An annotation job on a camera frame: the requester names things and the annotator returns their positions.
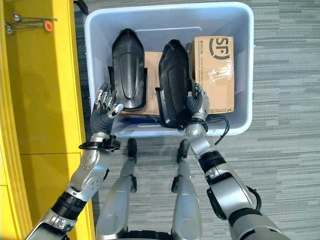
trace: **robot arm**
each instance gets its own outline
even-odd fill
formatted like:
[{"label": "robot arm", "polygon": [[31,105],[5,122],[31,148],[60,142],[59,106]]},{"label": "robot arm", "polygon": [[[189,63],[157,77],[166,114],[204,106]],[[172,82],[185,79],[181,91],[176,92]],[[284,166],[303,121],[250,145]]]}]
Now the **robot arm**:
[{"label": "robot arm", "polygon": [[189,94],[187,99],[187,108],[192,106],[189,110],[193,121],[184,129],[184,134],[209,185],[207,195],[214,213],[218,218],[228,220],[232,240],[289,240],[260,209],[254,207],[248,188],[207,138],[204,122],[209,99],[198,84],[196,92],[196,98]]},{"label": "robot arm", "polygon": [[27,240],[67,240],[86,203],[98,191],[109,172],[111,152],[120,148],[120,142],[110,135],[115,116],[124,105],[115,103],[116,92],[104,83],[98,94],[90,118],[93,131],[84,149],[80,164],[53,207],[47,210]]}]

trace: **sf express box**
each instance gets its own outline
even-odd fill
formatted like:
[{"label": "sf express box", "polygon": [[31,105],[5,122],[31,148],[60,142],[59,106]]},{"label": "sf express box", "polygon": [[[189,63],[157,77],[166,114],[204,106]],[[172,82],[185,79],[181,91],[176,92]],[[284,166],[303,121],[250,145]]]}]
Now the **sf express box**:
[{"label": "sf express box", "polygon": [[193,77],[209,101],[209,114],[231,113],[235,102],[234,39],[232,36],[198,36],[190,45]]}]

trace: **storage bin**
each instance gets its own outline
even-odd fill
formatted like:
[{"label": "storage bin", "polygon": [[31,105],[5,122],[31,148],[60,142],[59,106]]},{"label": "storage bin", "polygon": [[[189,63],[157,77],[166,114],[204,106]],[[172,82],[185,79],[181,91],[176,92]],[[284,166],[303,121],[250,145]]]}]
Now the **storage bin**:
[{"label": "storage bin", "polygon": [[[99,9],[85,21],[85,43],[91,109],[100,85],[109,81],[112,44],[122,29],[134,30],[145,51],[161,52],[171,39],[182,45],[197,36],[234,38],[234,112],[229,135],[243,133],[252,121],[254,16],[239,2],[209,2]],[[208,135],[221,135],[225,124],[208,124]],[[157,123],[136,123],[117,117],[112,134],[118,137],[179,136],[177,129]]]}]

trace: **metal rod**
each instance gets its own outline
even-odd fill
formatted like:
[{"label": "metal rod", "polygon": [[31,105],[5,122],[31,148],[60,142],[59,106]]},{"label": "metal rod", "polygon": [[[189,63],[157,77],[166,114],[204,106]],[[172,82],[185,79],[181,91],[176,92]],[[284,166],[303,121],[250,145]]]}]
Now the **metal rod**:
[{"label": "metal rod", "polygon": [[16,11],[13,12],[13,20],[19,23],[22,19],[39,19],[39,20],[50,20],[50,21],[58,21],[57,18],[49,18],[49,17],[34,17],[34,16],[21,16]]}]

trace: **robot finger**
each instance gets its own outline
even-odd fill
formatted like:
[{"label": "robot finger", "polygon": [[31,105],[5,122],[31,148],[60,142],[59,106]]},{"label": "robot finger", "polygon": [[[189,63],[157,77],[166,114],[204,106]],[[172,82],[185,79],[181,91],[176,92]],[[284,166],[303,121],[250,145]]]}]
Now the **robot finger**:
[{"label": "robot finger", "polygon": [[111,110],[107,113],[110,119],[114,119],[121,111],[124,109],[124,105],[120,104],[113,104]]}]

